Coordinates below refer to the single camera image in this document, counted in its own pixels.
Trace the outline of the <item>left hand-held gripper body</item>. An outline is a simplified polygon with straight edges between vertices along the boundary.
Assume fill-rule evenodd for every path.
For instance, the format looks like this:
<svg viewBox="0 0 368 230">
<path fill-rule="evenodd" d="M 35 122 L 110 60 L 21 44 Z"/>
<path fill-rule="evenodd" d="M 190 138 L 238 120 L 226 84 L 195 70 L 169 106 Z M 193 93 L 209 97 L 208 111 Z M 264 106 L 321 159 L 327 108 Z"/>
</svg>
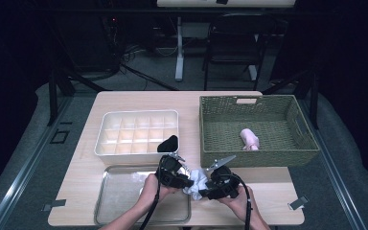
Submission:
<svg viewBox="0 0 368 230">
<path fill-rule="evenodd" d="M 182 168 L 180 160 L 181 157 L 176 153 L 169 153 L 161 157 L 155 173 L 161 184 L 171 187 L 172 184 L 181 184 L 181 179 L 189 179 L 187 175 L 179 172 Z"/>
</svg>

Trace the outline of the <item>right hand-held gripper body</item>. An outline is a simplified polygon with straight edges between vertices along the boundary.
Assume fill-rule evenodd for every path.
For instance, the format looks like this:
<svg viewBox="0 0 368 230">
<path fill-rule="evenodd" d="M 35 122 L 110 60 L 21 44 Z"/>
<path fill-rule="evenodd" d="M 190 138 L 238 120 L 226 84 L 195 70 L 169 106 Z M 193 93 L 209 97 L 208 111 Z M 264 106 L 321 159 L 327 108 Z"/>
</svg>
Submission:
<svg viewBox="0 0 368 230">
<path fill-rule="evenodd" d="M 214 189 L 211 194 L 215 194 L 217 199 L 230 196 L 235 198 L 238 196 L 238 186 L 240 180 L 226 166 L 227 163 L 235 159 L 235 155 L 231 155 L 222 159 L 216 159 L 214 163 L 206 169 L 210 173 L 210 180 L 205 183 L 207 189 Z"/>
</svg>

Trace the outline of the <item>light blue sock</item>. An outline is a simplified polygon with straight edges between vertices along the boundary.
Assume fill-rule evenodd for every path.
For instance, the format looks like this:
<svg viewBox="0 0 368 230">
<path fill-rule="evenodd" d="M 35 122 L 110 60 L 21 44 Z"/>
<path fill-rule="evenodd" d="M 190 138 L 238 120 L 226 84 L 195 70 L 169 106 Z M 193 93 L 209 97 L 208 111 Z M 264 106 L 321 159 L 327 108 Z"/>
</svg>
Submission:
<svg viewBox="0 0 368 230">
<path fill-rule="evenodd" d="M 194 181 L 191 187 L 185 187 L 183 193 L 191 196 L 193 200 L 201 200 L 202 195 L 200 190 L 206 190 L 207 186 L 205 183 L 208 181 L 207 173 L 203 169 L 192 170 L 190 173 L 190 179 Z"/>
</svg>

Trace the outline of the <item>black sock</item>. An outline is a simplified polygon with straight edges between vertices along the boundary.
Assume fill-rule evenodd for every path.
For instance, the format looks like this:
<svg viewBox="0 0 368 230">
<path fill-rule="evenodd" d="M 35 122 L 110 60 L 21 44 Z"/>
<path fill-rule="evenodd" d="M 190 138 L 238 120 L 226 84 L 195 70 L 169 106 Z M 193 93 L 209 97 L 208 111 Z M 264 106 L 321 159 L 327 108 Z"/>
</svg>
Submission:
<svg viewBox="0 0 368 230">
<path fill-rule="evenodd" d="M 158 152 L 175 152 L 178 150 L 178 137 L 172 135 L 170 138 L 158 145 Z"/>
</svg>

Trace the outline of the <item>pink sock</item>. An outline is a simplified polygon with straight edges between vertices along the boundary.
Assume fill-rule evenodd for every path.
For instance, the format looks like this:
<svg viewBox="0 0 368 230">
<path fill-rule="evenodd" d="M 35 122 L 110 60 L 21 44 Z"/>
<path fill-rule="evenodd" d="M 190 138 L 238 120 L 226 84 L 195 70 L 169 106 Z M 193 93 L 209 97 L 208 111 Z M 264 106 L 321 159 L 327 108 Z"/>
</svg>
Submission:
<svg viewBox="0 0 368 230">
<path fill-rule="evenodd" d="M 244 128 L 240 137 L 244 143 L 243 150 L 258 150 L 260 147 L 259 138 L 254 134 L 254 132 L 249 128 Z"/>
</svg>

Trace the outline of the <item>white divided organizer box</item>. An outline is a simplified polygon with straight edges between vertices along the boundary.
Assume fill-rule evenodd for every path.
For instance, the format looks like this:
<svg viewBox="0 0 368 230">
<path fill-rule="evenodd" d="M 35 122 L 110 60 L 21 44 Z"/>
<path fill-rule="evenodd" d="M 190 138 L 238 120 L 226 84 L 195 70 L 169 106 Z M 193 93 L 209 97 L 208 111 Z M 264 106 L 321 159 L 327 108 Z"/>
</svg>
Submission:
<svg viewBox="0 0 368 230">
<path fill-rule="evenodd" d="M 103 116 L 95 154 L 106 165 L 157 164 L 158 146 L 179 136 L 175 110 L 114 111 Z"/>
</svg>

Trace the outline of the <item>green woven basket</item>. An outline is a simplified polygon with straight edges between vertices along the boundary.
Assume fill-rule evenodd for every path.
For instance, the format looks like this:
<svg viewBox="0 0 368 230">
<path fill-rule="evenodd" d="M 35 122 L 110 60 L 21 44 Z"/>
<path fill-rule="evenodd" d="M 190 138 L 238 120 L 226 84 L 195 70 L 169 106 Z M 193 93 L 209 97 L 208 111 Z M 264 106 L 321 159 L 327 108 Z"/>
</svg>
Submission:
<svg viewBox="0 0 368 230">
<path fill-rule="evenodd" d="M 202 96 L 199 98 L 200 165 L 235 155 L 229 167 L 294 167 L 320 151 L 292 95 Z M 240 133 L 251 129 L 258 150 L 243 150 Z"/>
</svg>

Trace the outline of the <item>person's right hand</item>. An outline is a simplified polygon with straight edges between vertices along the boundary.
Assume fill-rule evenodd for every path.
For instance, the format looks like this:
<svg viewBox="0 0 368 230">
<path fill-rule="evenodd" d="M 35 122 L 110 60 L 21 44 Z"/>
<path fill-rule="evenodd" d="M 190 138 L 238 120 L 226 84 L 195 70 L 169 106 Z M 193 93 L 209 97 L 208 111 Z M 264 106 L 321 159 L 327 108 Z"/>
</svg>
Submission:
<svg viewBox="0 0 368 230">
<path fill-rule="evenodd" d="M 256 206 L 251 188 L 249 186 L 246 188 L 239 186 L 238 193 L 238 196 L 235 198 L 223 197 L 218 201 L 226 205 L 241 221 L 246 220 L 247 210 L 251 211 L 251 216 L 258 215 L 258 208 Z"/>
</svg>

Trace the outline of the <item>person's left hand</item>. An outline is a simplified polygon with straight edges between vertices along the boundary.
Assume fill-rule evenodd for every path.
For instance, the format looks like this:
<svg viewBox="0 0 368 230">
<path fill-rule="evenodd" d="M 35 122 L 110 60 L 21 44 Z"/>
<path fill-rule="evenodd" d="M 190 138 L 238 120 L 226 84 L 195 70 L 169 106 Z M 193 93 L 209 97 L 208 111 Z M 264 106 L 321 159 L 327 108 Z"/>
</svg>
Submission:
<svg viewBox="0 0 368 230">
<path fill-rule="evenodd" d="M 139 196 L 138 203 L 146 208 L 149 208 L 156 195 L 159 195 L 159 201 L 162 201 L 165 197 L 178 192 L 178 189 L 166 187 L 158 184 L 158 179 L 154 173 L 150 173 L 145 180 L 145 184 L 142 193 Z"/>
</svg>

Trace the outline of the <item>metal tray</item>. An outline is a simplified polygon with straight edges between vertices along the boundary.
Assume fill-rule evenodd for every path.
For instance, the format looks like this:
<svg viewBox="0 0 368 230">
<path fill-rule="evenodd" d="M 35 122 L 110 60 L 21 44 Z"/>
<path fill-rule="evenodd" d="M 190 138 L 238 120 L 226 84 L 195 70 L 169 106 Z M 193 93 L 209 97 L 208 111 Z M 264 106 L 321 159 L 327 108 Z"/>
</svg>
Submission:
<svg viewBox="0 0 368 230">
<path fill-rule="evenodd" d="M 131 208 L 140 196 L 145 180 L 156 165 L 110 166 L 103 182 L 94 213 L 94 221 L 105 225 Z M 148 225 L 168 225 L 187 221 L 191 216 L 190 197 L 181 191 L 159 202 Z"/>
</svg>

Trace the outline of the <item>grey tape strip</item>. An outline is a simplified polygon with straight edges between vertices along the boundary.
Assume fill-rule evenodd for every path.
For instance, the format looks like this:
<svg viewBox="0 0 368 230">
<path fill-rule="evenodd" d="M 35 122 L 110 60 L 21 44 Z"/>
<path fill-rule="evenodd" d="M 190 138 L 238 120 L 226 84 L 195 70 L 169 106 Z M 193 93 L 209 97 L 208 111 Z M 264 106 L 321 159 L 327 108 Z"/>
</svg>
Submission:
<svg viewBox="0 0 368 230">
<path fill-rule="evenodd" d="M 66 200 L 65 199 L 60 199 L 60 200 L 54 200 L 51 203 L 46 203 L 42 206 L 41 211 L 42 212 L 49 212 L 51 211 L 54 207 L 61 207 L 64 206 L 66 204 Z"/>
<path fill-rule="evenodd" d="M 302 209 L 305 207 L 305 205 L 309 202 L 310 200 L 305 196 L 301 196 L 299 198 L 297 198 L 296 200 L 292 201 L 291 203 L 288 204 L 288 207 L 290 210 L 297 210 L 297 209 Z"/>
</svg>

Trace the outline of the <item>white desk leg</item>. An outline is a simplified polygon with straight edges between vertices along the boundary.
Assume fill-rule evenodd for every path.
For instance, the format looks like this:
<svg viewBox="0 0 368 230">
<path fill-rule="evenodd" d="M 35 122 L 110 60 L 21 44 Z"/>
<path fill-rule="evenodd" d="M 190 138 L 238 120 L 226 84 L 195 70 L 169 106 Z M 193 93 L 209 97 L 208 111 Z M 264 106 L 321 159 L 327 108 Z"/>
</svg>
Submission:
<svg viewBox="0 0 368 230">
<path fill-rule="evenodd" d="M 183 36 L 182 36 L 182 22 L 181 18 L 177 18 L 177 58 L 175 67 L 176 81 L 183 80 L 183 69 L 184 69 L 184 55 L 183 55 Z"/>
</svg>

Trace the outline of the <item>black metal stand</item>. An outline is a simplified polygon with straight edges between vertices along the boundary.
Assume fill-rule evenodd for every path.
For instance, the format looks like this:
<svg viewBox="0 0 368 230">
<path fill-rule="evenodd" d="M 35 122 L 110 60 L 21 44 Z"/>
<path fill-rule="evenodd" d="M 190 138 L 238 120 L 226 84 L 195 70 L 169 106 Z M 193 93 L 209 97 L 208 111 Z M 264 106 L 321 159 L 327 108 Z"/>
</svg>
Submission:
<svg viewBox="0 0 368 230">
<path fill-rule="evenodd" d="M 105 88 L 86 79 L 82 75 L 67 68 L 59 68 L 52 71 L 49 77 L 49 104 L 50 104 L 50 119 L 48 125 L 51 126 L 58 117 L 58 89 L 66 96 L 73 97 L 76 93 L 75 87 L 71 80 L 78 81 L 88 88 L 96 92 L 105 91 Z"/>
<path fill-rule="evenodd" d="M 293 95 L 296 98 L 303 98 L 310 92 L 310 110 L 309 119 L 314 128 L 318 128 L 317 123 L 317 107 L 318 107 L 318 88 L 319 76 L 312 70 L 303 70 L 292 77 L 281 80 L 279 83 L 271 86 L 263 91 L 264 95 L 271 95 L 278 90 L 286 87 L 289 83 L 298 81 Z"/>
</svg>

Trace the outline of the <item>black folding chair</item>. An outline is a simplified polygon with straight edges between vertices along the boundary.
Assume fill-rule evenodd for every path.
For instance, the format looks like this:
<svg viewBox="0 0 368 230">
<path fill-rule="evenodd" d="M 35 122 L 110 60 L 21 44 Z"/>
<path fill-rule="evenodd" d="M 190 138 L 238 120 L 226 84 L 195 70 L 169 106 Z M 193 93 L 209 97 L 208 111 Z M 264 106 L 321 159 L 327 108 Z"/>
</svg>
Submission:
<svg viewBox="0 0 368 230">
<path fill-rule="evenodd" d="M 257 68 L 254 88 L 260 79 L 269 38 L 277 20 L 263 13 L 225 13 L 215 18 L 208 29 L 203 60 L 203 88 L 208 88 L 209 65 L 250 65 Z"/>
</svg>

